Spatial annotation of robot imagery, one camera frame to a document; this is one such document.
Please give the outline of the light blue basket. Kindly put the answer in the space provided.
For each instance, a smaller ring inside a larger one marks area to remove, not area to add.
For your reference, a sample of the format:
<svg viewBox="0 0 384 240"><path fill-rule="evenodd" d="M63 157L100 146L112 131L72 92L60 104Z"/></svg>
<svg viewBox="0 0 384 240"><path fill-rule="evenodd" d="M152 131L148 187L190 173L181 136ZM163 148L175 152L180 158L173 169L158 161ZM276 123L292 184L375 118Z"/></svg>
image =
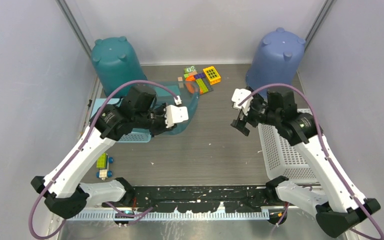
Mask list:
<svg viewBox="0 0 384 240"><path fill-rule="evenodd" d="M92 117L104 103L105 98L97 98L94 101L93 107L90 113L90 121ZM118 143L148 143L151 140L151 134L145 129L133 129L131 133L123 135Z"/></svg>

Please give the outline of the teal bottom basket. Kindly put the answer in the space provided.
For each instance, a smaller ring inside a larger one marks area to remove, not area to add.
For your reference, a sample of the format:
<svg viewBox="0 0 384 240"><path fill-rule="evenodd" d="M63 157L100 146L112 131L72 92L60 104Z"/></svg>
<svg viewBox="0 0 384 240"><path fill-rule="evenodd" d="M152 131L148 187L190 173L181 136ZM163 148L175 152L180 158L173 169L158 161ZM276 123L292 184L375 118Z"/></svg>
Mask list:
<svg viewBox="0 0 384 240"><path fill-rule="evenodd" d="M185 131L188 125L191 123L194 117L194 114L198 108L200 93L197 92L197 93L191 94L187 90L185 83L183 83L184 88L179 88L178 81L159 81L158 84L165 86L166 88L171 90L173 93L175 93L177 96L180 96L182 100L182 104L187 107L189 120L186 122L178 123L177 128L175 128L173 131L163 133L163 135L178 135L183 131ZM164 103L166 103L167 105L174 105L175 103L174 98L168 91L155 85L148 84L148 86L153 88L156 92L157 107L159 107Z"/></svg>

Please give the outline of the white plastic basket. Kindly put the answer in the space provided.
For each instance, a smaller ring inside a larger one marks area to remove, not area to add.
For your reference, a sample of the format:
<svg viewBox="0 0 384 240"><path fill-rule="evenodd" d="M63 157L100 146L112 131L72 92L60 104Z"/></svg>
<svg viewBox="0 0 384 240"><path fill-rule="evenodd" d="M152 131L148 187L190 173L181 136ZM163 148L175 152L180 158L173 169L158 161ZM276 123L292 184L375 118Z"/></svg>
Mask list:
<svg viewBox="0 0 384 240"><path fill-rule="evenodd" d="M296 184L318 184L306 160L278 134L274 126L257 126L267 177L273 180L284 176Z"/></svg>

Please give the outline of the teal plastic bucket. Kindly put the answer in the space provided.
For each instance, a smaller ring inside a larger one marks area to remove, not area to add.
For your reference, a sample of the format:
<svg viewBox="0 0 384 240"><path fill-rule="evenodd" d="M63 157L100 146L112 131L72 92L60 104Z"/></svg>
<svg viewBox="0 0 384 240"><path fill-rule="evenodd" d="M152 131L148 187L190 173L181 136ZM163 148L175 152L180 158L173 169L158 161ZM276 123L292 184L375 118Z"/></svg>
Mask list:
<svg viewBox="0 0 384 240"><path fill-rule="evenodd" d="M126 36L95 40L91 62L107 97L127 82L148 79Z"/></svg>

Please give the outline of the blue plastic bucket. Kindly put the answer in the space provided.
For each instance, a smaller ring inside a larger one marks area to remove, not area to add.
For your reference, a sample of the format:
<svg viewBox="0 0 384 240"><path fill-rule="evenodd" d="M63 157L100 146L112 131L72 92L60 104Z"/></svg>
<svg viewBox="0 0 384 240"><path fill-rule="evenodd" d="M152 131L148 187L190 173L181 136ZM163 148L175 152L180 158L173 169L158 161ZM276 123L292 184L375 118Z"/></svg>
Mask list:
<svg viewBox="0 0 384 240"><path fill-rule="evenodd" d="M245 75L251 90L269 84L291 85L304 57L306 40L278 27L259 42L251 66Z"/></svg>

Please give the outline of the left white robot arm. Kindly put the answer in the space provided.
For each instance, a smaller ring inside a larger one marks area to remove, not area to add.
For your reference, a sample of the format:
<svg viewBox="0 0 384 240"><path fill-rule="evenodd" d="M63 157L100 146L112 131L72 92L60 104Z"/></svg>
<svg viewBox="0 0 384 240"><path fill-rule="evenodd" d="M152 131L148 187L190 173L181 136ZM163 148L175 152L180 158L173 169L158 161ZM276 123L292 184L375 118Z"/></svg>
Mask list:
<svg viewBox="0 0 384 240"><path fill-rule="evenodd" d="M174 98L174 104L160 106L156 105L156 99L152 87L137 84L120 103L103 104L62 162L46 176L32 179L32 187L52 213L70 219L85 207L105 202L128 207L133 202L134 189L123 177L98 183L81 180L101 155L133 129L148 130L156 136L188 121L188 109L180 96Z"/></svg>

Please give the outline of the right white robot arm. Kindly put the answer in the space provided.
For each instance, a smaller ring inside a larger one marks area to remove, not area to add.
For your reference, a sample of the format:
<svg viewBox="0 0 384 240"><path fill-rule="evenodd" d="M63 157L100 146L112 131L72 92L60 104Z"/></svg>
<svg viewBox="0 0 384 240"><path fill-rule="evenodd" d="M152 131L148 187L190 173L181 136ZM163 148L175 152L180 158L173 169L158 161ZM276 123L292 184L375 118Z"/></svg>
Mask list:
<svg viewBox="0 0 384 240"><path fill-rule="evenodd" d="M319 227L336 238L364 220L372 220L381 209L375 198L366 197L345 173L333 152L313 110L301 112L295 102L298 90L283 83L265 85L267 97L259 90L237 88L231 97L239 111L232 126L245 136L248 125L272 126L306 161L324 190L317 194L298 186L286 176L278 176L265 185L264 196L271 205L281 202L295 205L312 215Z"/></svg>

